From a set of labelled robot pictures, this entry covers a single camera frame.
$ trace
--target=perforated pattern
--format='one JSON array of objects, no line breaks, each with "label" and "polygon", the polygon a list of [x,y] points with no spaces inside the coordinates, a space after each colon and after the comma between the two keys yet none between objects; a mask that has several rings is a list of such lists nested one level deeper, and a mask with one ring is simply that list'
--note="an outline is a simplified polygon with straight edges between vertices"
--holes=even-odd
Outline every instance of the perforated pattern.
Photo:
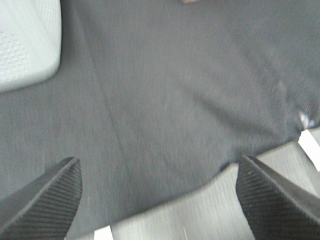
[{"label": "perforated pattern", "polygon": [[60,43],[60,32],[58,31],[61,24],[59,0],[33,0],[32,2],[53,44],[58,45]]},{"label": "perforated pattern", "polygon": [[[319,204],[319,199],[294,187],[305,197],[305,204]],[[310,217],[304,205],[295,204],[286,194],[286,187],[281,187],[277,179],[266,177],[249,160],[239,165],[236,194],[257,240],[320,239],[320,225]]]},{"label": "perforated pattern", "polygon": [[0,83],[23,78],[29,65],[29,53],[18,38],[0,31]]}]

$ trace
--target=gray fabric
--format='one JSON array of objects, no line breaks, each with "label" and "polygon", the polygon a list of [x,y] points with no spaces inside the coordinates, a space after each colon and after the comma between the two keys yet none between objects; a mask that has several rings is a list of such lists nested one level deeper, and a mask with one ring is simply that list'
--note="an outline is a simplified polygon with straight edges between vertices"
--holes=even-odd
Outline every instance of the gray fabric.
[{"label": "gray fabric", "polygon": [[300,112],[320,121],[319,6],[62,1],[58,72],[0,94],[0,199],[76,156],[80,236],[298,138]]}]

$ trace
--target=white object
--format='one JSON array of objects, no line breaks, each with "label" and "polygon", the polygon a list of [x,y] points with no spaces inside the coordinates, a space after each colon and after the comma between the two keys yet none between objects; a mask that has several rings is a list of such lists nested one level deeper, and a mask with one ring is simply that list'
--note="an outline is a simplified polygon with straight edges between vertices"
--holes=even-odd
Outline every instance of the white object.
[{"label": "white object", "polygon": [[114,240],[110,226],[94,231],[94,240]]},{"label": "white object", "polygon": [[0,0],[0,92],[48,79],[60,52],[59,0]]},{"label": "white object", "polygon": [[301,132],[298,144],[309,157],[316,170],[320,172],[320,146],[315,138],[311,135],[309,130],[304,130]]}]

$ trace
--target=light gray floor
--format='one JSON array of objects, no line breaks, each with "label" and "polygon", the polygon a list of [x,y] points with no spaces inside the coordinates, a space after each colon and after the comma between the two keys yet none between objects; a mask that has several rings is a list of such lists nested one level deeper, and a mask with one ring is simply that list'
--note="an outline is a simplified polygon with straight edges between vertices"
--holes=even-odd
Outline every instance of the light gray floor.
[{"label": "light gray floor", "polygon": [[[320,128],[311,131],[320,143]],[[320,173],[296,142],[258,156],[289,180],[320,196]],[[236,196],[238,165],[184,197],[111,226],[114,240],[254,240]],[[93,234],[82,240],[93,239]]]},{"label": "light gray floor", "polygon": [[91,233],[91,234],[82,236],[80,238],[77,238],[76,240],[94,240],[94,238],[95,238],[95,234]]}]

